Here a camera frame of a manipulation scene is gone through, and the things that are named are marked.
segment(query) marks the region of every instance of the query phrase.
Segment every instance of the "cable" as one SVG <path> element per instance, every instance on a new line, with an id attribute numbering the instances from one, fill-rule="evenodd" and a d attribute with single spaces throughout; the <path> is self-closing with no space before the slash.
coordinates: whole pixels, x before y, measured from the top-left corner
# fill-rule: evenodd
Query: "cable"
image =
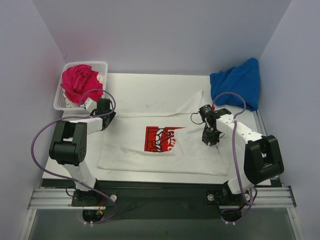
<path id="1" fill-rule="evenodd" d="M 105 205 L 105 203 L 106 203 L 106 200 L 103 200 L 102 203 L 100 204 L 98 210 L 97 210 L 101 215 L 103 214 L 103 212 L 101 211 L 100 208 L 101 208 L 103 205 Z"/>
<path id="2" fill-rule="evenodd" d="M 194 124 L 201 125 L 201 124 L 203 124 L 203 123 L 204 123 L 204 121 L 203 121 L 203 122 L 201 122 L 201 123 L 196 123 L 196 122 L 194 122 L 194 121 L 192 120 L 192 116 L 193 116 L 193 114 L 198 114 L 198 113 L 199 113 L 199 112 L 191 113 L 191 115 L 190 115 L 190 120 L 191 120 L 191 122 L 193 122 Z"/>
<path id="3" fill-rule="evenodd" d="M 245 206 L 246 205 L 243 204 L 242 206 L 240 206 L 237 209 L 223 209 L 220 212 L 221 212 L 221 214 L 225 214 L 225 215 L 227 215 L 227 214 L 232 214 L 233 215 L 233 214 L 236 214 L 236 213 L 240 212 L 242 209 L 244 209 Z"/>
<path id="4" fill-rule="evenodd" d="M 116 215 L 117 205 L 115 204 L 115 202 L 112 201 L 112 199 L 111 199 L 108 195 L 104 194 L 103 192 L 101 192 L 101 191 L 99 191 L 99 190 L 97 190 L 97 189 L 95 189 L 95 188 L 93 188 L 93 187 L 88 186 L 87 184 L 85 184 L 84 182 L 82 182 L 82 181 L 80 181 L 80 180 L 78 180 L 78 179 L 75 179 L 75 178 L 69 177 L 69 176 L 64 176 L 64 175 L 61 175 L 61 174 L 57 174 L 57 173 L 54 173 L 54 172 L 52 172 L 52 171 L 49 171 L 49 170 L 45 169 L 43 166 L 40 165 L 40 163 L 37 161 L 36 156 L 35 156 L 35 143 L 36 143 L 37 138 L 39 137 L 39 135 L 40 135 L 45 129 L 47 129 L 47 128 L 50 127 L 51 125 L 57 123 L 58 121 L 66 120 L 66 119 L 90 119 L 90 118 L 105 117 L 105 116 L 108 116 L 108 115 L 112 114 L 112 113 L 115 111 L 115 109 L 116 109 L 116 100 L 115 100 L 114 96 L 112 96 L 109 92 L 107 92 L 106 90 L 103 90 L 103 89 L 91 89 L 91 90 L 87 91 L 87 92 L 82 96 L 82 98 L 81 98 L 81 103 L 83 102 L 84 96 L 85 96 L 86 94 L 90 93 L 90 92 L 93 92 L 93 91 L 103 91 L 103 92 L 105 92 L 106 94 L 108 94 L 108 95 L 111 97 L 112 101 L 114 102 L 114 107 L 112 108 L 112 110 L 111 110 L 110 112 L 104 113 L 104 114 L 101 114 L 101 115 L 96 115 L 96 116 L 65 116 L 65 117 L 61 117 L 61 118 L 59 118 L 59 119 L 57 119 L 57 120 L 54 120 L 54 121 L 48 123 L 47 125 L 45 125 L 43 128 L 41 128 L 41 129 L 35 134 L 35 136 L 34 136 L 34 138 L 33 138 L 33 140 L 32 140 L 32 143 L 31 143 L 30 152 L 31 152 L 31 157 L 32 157 L 33 162 L 34 162 L 35 165 L 36 165 L 38 168 L 40 168 L 42 171 L 44 171 L 44 172 L 46 172 L 46 173 L 48 173 L 48 174 L 51 174 L 51 175 L 53 175 L 53 176 L 62 178 L 62 179 L 67 179 L 67 180 L 71 180 L 71 181 L 74 181 L 74 182 L 76 182 L 76 183 L 79 183 L 80 185 L 82 185 L 82 186 L 84 186 L 84 187 L 86 187 L 86 188 L 88 188 L 88 189 L 96 192 L 97 194 L 102 195 L 105 199 L 107 199 L 108 201 L 111 202 L 111 204 L 112 204 L 113 207 L 114 207 L 114 213 L 111 214 L 110 216 L 106 217 L 106 218 L 103 217 L 100 221 L 97 221 L 97 222 L 94 222 L 94 223 L 93 223 L 93 224 L 100 224 L 100 223 L 104 223 L 104 222 L 110 220 L 111 218 L 113 218 L 113 217 Z"/>
<path id="5" fill-rule="evenodd" d="M 235 165 L 235 172 L 236 172 L 236 177 L 237 177 L 237 180 L 238 180 L 238 183 L 239 183 L 239 188 L 240 188 L 240 191 L 241 191 L 241 195 L 242 195 L 242 198 L 245 202 L 246 205 L 249 205 L 247 211 L 242 215 L 242 217 L 240 217 L 237 221 L 234 221 L 232 222 L 232 224 L 235 224 L 237 223 L 238 221 L 240 221 L 241 219 L 243 219 L 244 216 L 246 216 L 249 212 L 249 210 L 251 209 L 256 197 L 257 197 L 257 194 L 258 194 L 258 191 L 256 188 L 253 188 L 255 190 L 255 195 L 254 197 L 252 197 L 252 189 L 250 188 L 249 189 L 249 192 L 250 192 L 250 200 L 248 201 L 246 196 L 245 196 L 245 191 L 244 191 L 244 188 L 243 188 L 243 185 L 242 185 L 242 182 L 241 182 L 241 177 L 240 177 L 240 171 L 239 171 L 239 165 L 238 165 L 238 159 L 237 159 L 237 153 L 236 153 L 236 130 L 237 130 L 237 120 L 236 120 L 236 117 L 242 113 L 245 112 L 246 108 L 247 108 L 247 104 L 246 104 L 246 101 L 239 95 L 239 94 L 236 94 L 234 92 L 223 92 L 221 94 L 219 94 L 218 96 L 215 97 L 215 99 L 213 100 L 213 103 L 212 103 L 212 106 L 214 106 L 216 100 L 218 98 L 220 98 L 221 96 L 223 95 L 227 95 L 227 94 L 230 94 L 230 95 L 234 95 L 234 96 L 237 96 L 238 98 L 241 99 L 241 101 L 243 102 L 243 110 L 241 110 L 240 112 L 237 112 L 234 116 L 233 116 L 233 122 L 234 122 L 234 127 L 233 127 L 233 131 L 232 131 L 232 154 L 233 154 L 233 160 L 234 160 L 234 165 Z"/>
<path id="6" fill-rule="evenodd" d="M 65 193 L 69 196 L 69 197 L 74 197 L 74 196 L 72 196 L 72 195 L 70 195 L 69 193 L 68 193 L 68 188 L 65 188 Z"/>

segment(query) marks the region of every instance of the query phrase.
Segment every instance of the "blue cloth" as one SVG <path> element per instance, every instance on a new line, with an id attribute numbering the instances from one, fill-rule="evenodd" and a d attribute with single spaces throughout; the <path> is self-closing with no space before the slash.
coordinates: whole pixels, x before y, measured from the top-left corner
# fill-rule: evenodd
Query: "blue cloth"
<path id="1" fill-rule="evenodd" d="M 250 58 L 240 66 L 232 67 L 226 72 L 212 73 L 210 75 L 211 98 L 224 92 L 239 94 L 246 103 L 246 109 L 256 111 L 260 93 L 259 63 L 255 58 Z M 215 104 L 233 105 L 244 108 L 243 102 L 234 95 L 226 94 L 220 96 Z"/>

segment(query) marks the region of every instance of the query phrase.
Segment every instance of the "white tabletop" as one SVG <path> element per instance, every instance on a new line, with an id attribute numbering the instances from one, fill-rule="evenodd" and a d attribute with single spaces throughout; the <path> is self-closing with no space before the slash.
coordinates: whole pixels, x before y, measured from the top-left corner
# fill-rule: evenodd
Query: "white tabletop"
<path id="1" fill-rule="evenodd" d="M 172 105 L 181 106 L 185 99 L 190 98 L 196 91 L 203 90 L 203 101 L 201 104 L 212 103 L 210 96 L 210 77 L 198 75 L 160 75 L 160 74 L 124 74 L 109 73 L 107 75 L 106 90 L 110 92 L 117 103 L 116 112 L 135 110 L 143 111 L 148 107 L 148 99 L 154 99 L 161 95 L 162 91 L 169 92 Z M 233 106 L 226 107 L 232 114 L 241 109 Z M 238 116 L 238 121 L 247 125 L 254 131 L 257 126 L 254 114 L 246 110 Z M 231 167 L 228 175 L 204 175 L 189 173 L 160 173 L 160 172 L 135 172 L 105 170 L 98 168 L 100 155 L 100 146 L 93 144 L 92 139 L 103 139 L 104 131 L 95 132 L 87 136 L 87 153 L 85 157 L 86 164 L 95 178 L 101 181 L 126 181 L 126 182 L 160 182 L 160 183 L 196 183 L 196 184 L 223 184 L 226 181 L 236 177 L 236 171 L 233 159 L 230 159 Z M 239 168 L 243 169 L 244 158 L 238 157 Z M 55 160 L 48 159 L 45 167 L 47 170 L 57 174 L 70 176 L 67 170 L 59 165 Z M 43 179 L 58 179 L 48 173 L 44 173 Z M 270 185 L 270 181 L 263 182 L 264 185 Z"/>

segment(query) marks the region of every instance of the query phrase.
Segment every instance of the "white wall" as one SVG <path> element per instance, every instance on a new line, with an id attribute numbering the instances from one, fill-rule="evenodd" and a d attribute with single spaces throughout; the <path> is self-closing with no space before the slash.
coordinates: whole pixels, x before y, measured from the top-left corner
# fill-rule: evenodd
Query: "white wall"
<path id="1" fill-rule="evenodd" d="M 260 57 L 291 0 L 33 0 L 67 62 L 210 74 Z"/>
<path id="2" fill-rule="evenodd" d="M 64 65 L 31 0 L 0 3 L 0 239 L 18 239 L 32 190 L 41 172 L 30 145 L 41 126 L 58 116 L 52 103 Z M 48 159 L 50 131 L 37 143 Z"/>
<path id="3" fill-rule="evenodd" d="M 260 58 L 260 111 L 280 143 L 305 239 L 320 236 L 320 1 L 293 0 Z"/>

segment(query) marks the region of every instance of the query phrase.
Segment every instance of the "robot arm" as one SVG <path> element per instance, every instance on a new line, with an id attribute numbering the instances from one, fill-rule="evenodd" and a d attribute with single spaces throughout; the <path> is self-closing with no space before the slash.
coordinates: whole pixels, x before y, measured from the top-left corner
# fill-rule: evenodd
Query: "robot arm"
<path id="1" fill-rule="evenodd" d="M 225 108 L 213 110 L 205 105 L 199 113 L 206 123 L 202 134 L 205 144 L 217 144 L 221 133 L 233 137 L 235 123 L 230 111 Z M 263 136 L 237 121 L 235 143 L 245 152 L 243 172 L 240 171 L 244 191 L 284 172 L 278 140 L 273 135 Z M 237 177 L 229 180 L 227 186 L 233 195 L 241 193 Z"/>
<path id="2" fill-rule="evenodd" d="M 110 111 L 110 100 L 99 99 L 95 115 L 106 114 Z M 50 158 L 63 165 L 72 178 L 94 188 L 96 179 L 85 162 L 87 135 L 106 129 L 115 114 L 114 112 L 110 116 L 57 122 L 49 149 Z M 80 191 L 89 191 L 78 182 L 75 182 L 75 187 Z"/>

